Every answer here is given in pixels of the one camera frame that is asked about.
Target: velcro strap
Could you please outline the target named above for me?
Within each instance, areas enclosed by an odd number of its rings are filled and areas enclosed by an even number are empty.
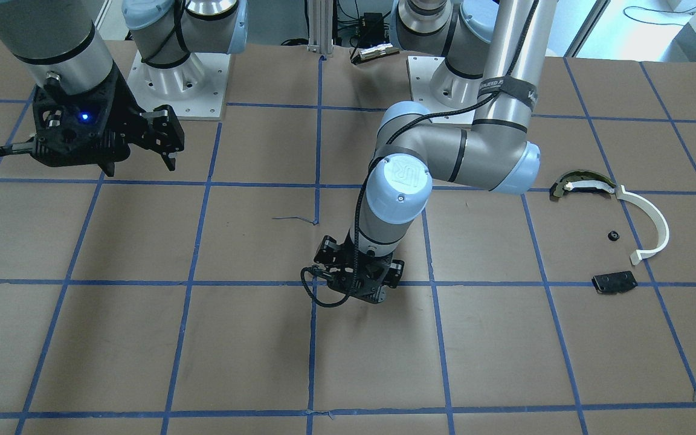
[[[525,80],[520,80],[512,76],[503,76],[483,80],[480,83],[480,93],[478,96],[492,94],[495,91],[503,92],[517,100],[520,100],[520,102],[522,102],[524,105],[530,107],[530,110],[533,110],[533,108],[536,107],[536,102],[538,102],[539,99],[536,86],[533,86],[532,83],[525,82]]]

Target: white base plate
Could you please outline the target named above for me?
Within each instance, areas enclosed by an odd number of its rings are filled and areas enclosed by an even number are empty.
[[[147,85],[141,68],[141,53],[136,52],[130,75],[127,77],[127,85],[136,97],[138,105],[150,111],[160,105],[171,105],[179,119],[221,121],[227,91],[227,77],[230,74],[230,55],[222,53],[196,53],[196,55],[204,64],[205,74],[210,78],[210,82],[196,97],[168,101],[160,99]]]
[[[437,71],[444,57],[408,56],[407,66],[410,72],[410,91],[412,101],[421,103],[431,112],[453,111],[454,108],[443,105],[431,93],[431,76]],[[474,111],[456,116],[442,116],[432,118],[434,124],[448,124],[449,126],[471,127],[474,120]]]

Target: white mounting plate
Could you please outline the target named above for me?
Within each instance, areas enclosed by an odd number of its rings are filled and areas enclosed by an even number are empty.
[[[127,77],[127,85],[136,97],[138,105],[150,111],[160,105],[171,105],[179,119],[221,121],[227,91],[227,77],[230,74],[230,55],[223,53],[196,53],[196,55],[204,64],[205,75],[211,82],[207,83],[196,97],[168,101],[160,99],[150,90],[141,68],[141,53],[136,52],[136,58]]]
[[[408,56],[407,66],[410,72],[410,91],[412,93],[412,101],[421,103],[423,106],[431,110],[431,112],[453,111],[454,108],[447,107],[434,98],[431,93],[431,76],[444,57],[429,57],[429,56]],[[432,118],[434,124],[448,124],[449,126],[471,127],[474,120],[474,111],[467,113],[449,116]]]

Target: grid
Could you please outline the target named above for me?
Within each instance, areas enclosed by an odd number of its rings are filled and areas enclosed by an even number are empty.
[[[211,157],[211,163],[209,168],[209,173],[207,179],[204,182],[199,181],[124,181],[123,179],[106,179],[103,174],[101,174],[97,179],[16,179],[16,178],[0,178],[0,182],[31,182],[34,184],[91,184],[94,185],[94,193],[89,202],[88,211],[85,215],[85,220],[83,221],[82,228],[80,230],[79,237],[74,246],[74,253],[72,254],[69,268],[66,270],[66,275],[63,279],[0,279],[0,283],[17,283],[17,284],[52,284],[60,285],[60,295],[56,303],[55,309],[53,311],[53,316],[50,321],[50,326],[44,339],[44,344],[42,346],[42,351],[39,355],[39,361],[36,364],[36,371],[33,375],[33,380],[31,381],[30,389],[28,389],[27,398],[22,407],[22,411],[19,413],[0,413],[0,419],[17,419],[18,425],[16,428],[16,435],[19,435],[24,427],[25,421],[27,419],[55,419],[55,418],[73,418],[73,419],[83,419],[83,418],[143,418],[143,419],[161,419],[162,421],[162,434],[168,433],[169,422],[171,419],[182,419],[190,417],[274,417],[274,416],[293,416],[293,417],[303,417],[306,419],[306,433],[310,435],[313,433],[313,421],[315,418],[323,418],[322,416],[356,416],[356,415],[399,415],[399,414],[443,414],[447,417],[448,421],[448,431],[451,434],[456,433],[456,424],[454,422],[454,416],[456,414],[479,414],[479,413],[545,413],[545,412],[555,412],[555,411],[572,411],[576,412],[578,416],[578,421],[581,426],[582,433],[588,433],[585,411],[597,411],[597,410],[657,410],[658,408],[694,408],[696,410],[696,402],[649,402],[649,403],[600,403],[600,404],[583,404],[580,400],[578,393],[578,386],[574,374],[574,369],[572,366],[571,358],[569,356],[568,346],[566,344],[566,338],[564,338],[564,331],[561,327],[561,322],[558,318],[558,309],[555,305],[555,298],[553,298],[552,287],[574,287],[574,286],[589,286],[588,282],[573,282],[573,281],[551,281],[547,279],[547,273],[545,272],[544,261],[541,256],[541,250],[539,248],[539,242],[537,239],[537,232],[533,224],[533,216],[528,205],[527,196],[523,195],[521,197],[522,206],[525,212],[525,218],[527,221],[527,228],[530,233],[530,238],[533,242],[533,250],[536,257],[536,262],[538,262],[538,270],[541,274],[541,281],[504,281],[504,282],[494,282],[494,281],[437,281],[434,277],[434,267],[433,267],[433,254],[431,253],[431,240],[428,231],[428,217],[424,211],[422,214],[422,225],[423,225],[423,235],[425,239],[425,250],[426,259],[428,262],[428,281],[404,281],[402,284],[404,286],[430,286],[431,295],[433,295],[433,309],[434,309],[434,321],[436,322],[436,335],[437,344],[439,345],[439,361],[441,364],[442,371],[442,389],[445,397],[444,407],[428,407],[428,408],[336,408],[336,410],[316,410],[314,404],[314,391],[315,391],[315,359],[317,359],[317,322],[318,322],[318,309],[315,303],[311,306],[311,319],[310,319],[310,338],[309,338],[309,385],[308,385],[308,407],[305,410],[172,410],[172,403],[174,398],[174,393],[176,390],[176,380],[179,373],[179,365],[181,361],[182,347],[185,339],[185,331],[187,320],[190,316],[190,301],[192,297],[192,291],[194,286],[299,286],[298,281],[252,281],[252,280],[232,280],[232,281],[208,281],[208,280],[197,280],[196,275],[196,265],[199,258],[199,253],[201,253],[201,239],[202,232],[204,231],[205,213],[207,212],[207,207],[209,204],[210,193],[212,187],[296,187],[302,189],[313,189],[315,208],[313,214],[312,223],[315,225],[320,221],[320,196],[321,190],[323,189],[349,189],[356,190],[359,185],[356,184],[323,184],[321,182],[321,116],[323,111],[383,111],[384,108],[359,108],[359,107],[342,107],[342,106],[329,106],[323,104],[323,63],[326,59],[321,57],[318,59],[318,102],[316,105],[277,105],[277,104],[265,104],[265,103],[243,103],[243,102],[230,102],[228,106],[246,106],[246,107],[274,107],[274,108],[303,108],[317,111],[317,139],[315,140],[315,174],[313,184],[287,184],[287,182],[220,182],[213,180],[214,166],[216,162],[216,157],[218,156],[218,151],[221,146],[221,130],[222,124],[220,123],[216,130],[215,142],[213,144],[213,152]],[[578,100],[582,105],[582,110],[584,111],[583,116],[578,115],[534,115],[538,118],[569,118],[569,119],[583,119],[588,121],[594,140],[596,141],[599,151],[602,155],[603,162],[608,170],[608,175],[611,179],[616,179],[613,171],[611,170],[610,161],[608,160],[607,153],[603,148],[601,140],[599,138],[596,126],[593,123],[594,120],[611,120],[611,121],[635,121],[635,122],[663,122],[669,123],[673,127],[674,133],[676,134],[680,145],[683,147],[685,154],[687,155],[691,165],[696,173],[696,162],[694,161],[688,147],[682,137],[682,133],[677,129],[677,124],[683,123],[696,123],[693,119],[674,119],[666,108],[662,97],[660,96],[657,88],[652,82],[649,72],[646,71],[646,67],[641,63],[640,67],[646,77],[647,82],[654,91],[657,101],[663,108],[666,118],[616,118],[616,117],[597,117],[591,116],[588,112],[588,108],[585,104],[585,100],[582,97],[582,93],[579,90],[577,80],[574,77],[571,67],[569,66],[569,61],[564,60],[566,70],[568,71],[569,77],[571,79],[572,85],[578,96]],[[28,104],[30,104],[30,99],[21,100],[0,100],[1,103],[16,103],[23,104],[22,111],[16,122],[16,125],[11,130],[8,141],[12,141],[16,135],[17,129],[25,118],[28,110]],[[143,184],[143,185],[201,185],[204,187],[204,195],[202,195],[202,205],[201,212],[199,213],[199,220],[197,224],[197,231],[195,234],[194,251],[192,256],[192,261],[190,264],[190,272],[188,273],[188,279],[183,280],[172,280],[172,281],[148,281],[148,280],[88,280],[88,279],[72,279],[72,274],[74,272],[75,264],[77,264],[77,258],[80,253],[80,248],[82,247],[83,240],[85,239],[85,234],[88,231],[88,225],[91,222],[91,217],[93,215],[97,199],[100,191],[104,185],[112,184]],[[435,190],[478,190],[471,187],[456,187],[455,185],[437,185],[434,187]],[[533,188],[530,192],[546,192],[546,189]],[[696,191],[680,191],[680,190],[635,190],[636,193],[640,195],[694,195],[696,196]],[[638,237],[636,231],[636,226],[633,222],[633,216],[630,213],[628,207],[622,203],[622,210],[624,215],[630,224],[630,228],[633,234],[633,239],[635,239],[636,244],[641,246],[641,240]],[[644,262],[646,271],[649,275],[649,281],[642,281],[639,283],[640,287],[648,287],[654,289],[654,293],[660,303],[663,314],[665,315],[666,324],[668,324],[669,331],[674,339],[674,344],[677,348],[678,354],[682,363],[684,364],[685,370],[688,374],[689,382],[694,388],[696,394],[696,380],[694,374],[691,370],[690,364],[688,363],[685,350],[680,343],[680,339],[676,333],[673,320],[669,316],[668,308],[666,308],[665,300],[660,292],[661,286],[687,286],[696,287],[696,282],[660,282],[655,280],[654,273],[651,269],[649,262]],[[318,291],[318,284],[314,284],[314,291]],[[178,340],[176,344],[176,353],[174,355],[172,372],[169,381],[168,394],[166,399],[166,407],[163,411],[159,412],[107,412],[103,410],[89,410],[86,412],[33,412],[30,410],[31,402],[33,401],[34,394],[36,392],[36,387],[39,383],[39,378],[41,375],[42,367],[44,366],[45,360],[47,358],[47,353],[50,349],[50,344],[53,338],[53,332],[55,331],[58,318],[60,316],[61,308],[63,306],[63,300],[66,295],[66,290],[69,286],[185,286],[185,296],[184,305],[182,311],[182,317],[179,324]],[[450,392],[450,379],[448,378],[448,364],[447,355],[445,353],[445,339],[442,331],[442,313],[439,306],[439,288],[447,286],[490,286],[490,287],[520,287],[520,286],[539,286],[544,288],[544,293],[549,303],[550,313],[552,313],[553,322],[555,323],[555,330],[557,333],[558,341],[561,348],[561,353],[563,354],[566,372],[568,373],[569,381],[571,383],[572,393],[574,397],[573,405],[520,405],[519,407],[454,407],[453,400],[451,399]]]

